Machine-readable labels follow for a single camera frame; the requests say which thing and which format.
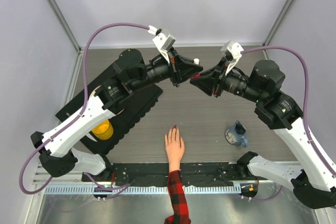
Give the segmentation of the red nail polish bottle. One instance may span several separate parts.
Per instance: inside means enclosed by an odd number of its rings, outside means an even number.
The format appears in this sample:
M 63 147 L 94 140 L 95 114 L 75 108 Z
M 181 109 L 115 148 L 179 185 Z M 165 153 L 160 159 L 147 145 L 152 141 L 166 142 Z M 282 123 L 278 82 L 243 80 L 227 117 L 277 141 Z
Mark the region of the red nail polish bottle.
M 193 77 L 192 77 L 192 79 L 196 79 L 196 78 L 199 78 L 200 77 L 200 75 L 199 74 L 196 74 L 196 75 L 194 75 Z

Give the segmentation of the mannequin hand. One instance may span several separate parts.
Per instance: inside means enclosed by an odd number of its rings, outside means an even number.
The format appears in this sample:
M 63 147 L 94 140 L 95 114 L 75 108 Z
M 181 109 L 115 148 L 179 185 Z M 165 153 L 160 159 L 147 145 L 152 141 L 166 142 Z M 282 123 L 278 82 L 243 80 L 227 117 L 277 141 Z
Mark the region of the mannequin hand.
M 185 144 L 176 125 L 169 130 L 168 134 L 165 134 L 165 151 L 169 164 L 169 173 L 180 170 Z

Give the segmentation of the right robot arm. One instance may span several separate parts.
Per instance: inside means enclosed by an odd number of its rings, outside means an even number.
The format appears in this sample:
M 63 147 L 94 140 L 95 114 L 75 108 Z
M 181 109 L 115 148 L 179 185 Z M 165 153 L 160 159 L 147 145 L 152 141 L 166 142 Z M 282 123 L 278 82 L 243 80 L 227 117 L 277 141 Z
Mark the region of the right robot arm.
M 190 83 L 208 96 L 219 97 L 226 91 L 254 102 L 255 114 L 286 143 L 301 165 L 291 168 L 249 151 L 237 161 L 239 177 L 272 180 L 291 190 L 311 209 L 335 207 L 335 175 L 314 151 L 320 145 L 315 138 L 308 138 L 300 106 L 281 91 L 285 74 L 279 66 L 272 60 L 260 60 L 250 76 L 238 68 L 230 73 L 226 69 L 222 59 L 216 67 L 193 76 Z

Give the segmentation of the red plaid sleeve forearm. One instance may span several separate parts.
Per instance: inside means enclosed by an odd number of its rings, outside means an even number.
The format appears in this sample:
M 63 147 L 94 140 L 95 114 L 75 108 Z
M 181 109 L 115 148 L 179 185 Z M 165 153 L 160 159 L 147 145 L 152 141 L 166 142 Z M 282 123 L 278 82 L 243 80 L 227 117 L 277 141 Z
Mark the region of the red plaid sleeve forearm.
M 167 189 L 173 208 L 173 215 L 167 217 L 164 223 L 190 224 L 191 219 L 179 170 L 169 173 Z

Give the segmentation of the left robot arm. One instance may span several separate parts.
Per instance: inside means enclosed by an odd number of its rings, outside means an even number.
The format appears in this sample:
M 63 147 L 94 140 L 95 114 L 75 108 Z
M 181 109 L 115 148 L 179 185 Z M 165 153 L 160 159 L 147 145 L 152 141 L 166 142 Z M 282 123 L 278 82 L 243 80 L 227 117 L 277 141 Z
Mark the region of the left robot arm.
M 197 58 L 183 57 L 175 49 L 170 49 L 169 55 L 172 61 L 158 55 L 145 64 L 139 50 L 123 51 L 111 65 L 107 80 L 93 90 L 79 110 L 53 130 L 31 135 L 42 167 L 51 177 L 69 172 L 88 173 L 102 182 L 111 177 L 106 157 L 78 151 L 74 145 L 96 126 L 123 112 L 136 92 L 166 79 L 177 87 L 203 70 Z

